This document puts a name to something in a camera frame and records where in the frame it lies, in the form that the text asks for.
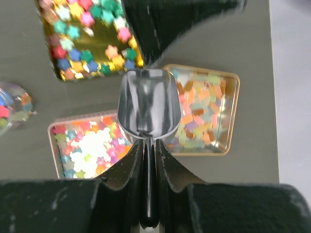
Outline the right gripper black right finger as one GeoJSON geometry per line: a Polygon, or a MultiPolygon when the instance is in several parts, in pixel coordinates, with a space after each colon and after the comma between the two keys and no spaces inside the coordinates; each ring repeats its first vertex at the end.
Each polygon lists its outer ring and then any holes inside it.
{"type": "Polygon", "coordinates": [[[155,148],[162,233],[308,233],[311,211],[287,184],[207,183],[155,148]]]}

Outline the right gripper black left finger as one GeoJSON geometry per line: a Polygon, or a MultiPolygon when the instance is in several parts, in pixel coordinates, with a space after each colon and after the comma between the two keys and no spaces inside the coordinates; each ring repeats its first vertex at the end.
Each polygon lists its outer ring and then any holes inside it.
{"type": "Polygon", "coordinates": [[[92,179],[3,180],[3,233],[138,233],[143,142],[92,179]]]}

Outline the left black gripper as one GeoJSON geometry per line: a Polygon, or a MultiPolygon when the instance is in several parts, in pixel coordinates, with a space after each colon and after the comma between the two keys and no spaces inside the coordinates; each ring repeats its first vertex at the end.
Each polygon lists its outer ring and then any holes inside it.
{"type": "Polygon", "coordinates": [[[123,0],[145,66],[157,63],[168,47],[192,27],[212,17],[243,11],[244,0],[123,0]]]}

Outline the gold tin of star candies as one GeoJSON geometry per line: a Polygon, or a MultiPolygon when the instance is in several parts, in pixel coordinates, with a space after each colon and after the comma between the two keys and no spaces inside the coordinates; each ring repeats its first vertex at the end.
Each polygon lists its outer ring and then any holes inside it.
{"type": "Polygon", "coordinates": [[[121,0],[37,0],[55,76],[63,82],[142,68],[121,0]]]}

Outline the silver metal scoop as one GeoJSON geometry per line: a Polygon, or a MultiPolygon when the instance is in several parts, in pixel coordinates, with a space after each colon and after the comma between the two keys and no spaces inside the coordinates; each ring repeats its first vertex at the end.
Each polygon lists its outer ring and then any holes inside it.
{"type": "Polygon", "coordinates": [[[159,223],[155,142],[169,143],[181,121],[175,78],[165,69],[135,69],[122,78],[117,119],[125,138],[144,142],[140,224],[151,231],[159,223]]]}

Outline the gold tin of pastel gummies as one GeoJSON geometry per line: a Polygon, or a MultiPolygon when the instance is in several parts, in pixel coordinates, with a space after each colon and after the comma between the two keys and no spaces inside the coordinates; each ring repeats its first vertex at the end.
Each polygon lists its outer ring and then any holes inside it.
{"type": "Polygon", "coordinates": [[[224,156],[231,146],[240,79],[229,72],[165,65],[179,94],[181,123],[168,144],[175,156],[224,156]]]}

